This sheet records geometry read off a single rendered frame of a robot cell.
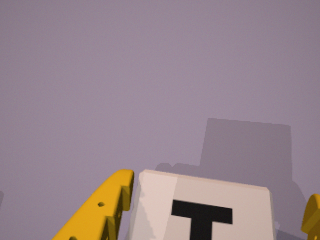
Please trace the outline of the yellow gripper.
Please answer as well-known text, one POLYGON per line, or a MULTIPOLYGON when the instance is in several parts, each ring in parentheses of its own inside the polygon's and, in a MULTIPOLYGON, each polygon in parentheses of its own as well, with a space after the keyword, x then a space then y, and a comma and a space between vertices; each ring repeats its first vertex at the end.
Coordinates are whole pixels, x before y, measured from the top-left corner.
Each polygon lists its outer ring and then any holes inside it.
MULTIPOLYGON (((117 240, 123 211, 129 211, 134 171, 121 169, 112 174, 85 201, 52 240, 117 240)), ((307 240, 320 240, 320 195, 307 202, 301 231, 307 240)))

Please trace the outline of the beige cube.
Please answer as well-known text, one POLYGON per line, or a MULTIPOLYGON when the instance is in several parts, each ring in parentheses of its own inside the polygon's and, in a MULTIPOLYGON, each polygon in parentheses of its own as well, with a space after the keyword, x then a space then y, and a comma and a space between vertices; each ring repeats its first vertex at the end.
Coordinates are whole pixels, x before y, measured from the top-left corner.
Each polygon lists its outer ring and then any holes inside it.
POLYGON ((145 169, 126 240, 276 240, 272 193, 145 169))

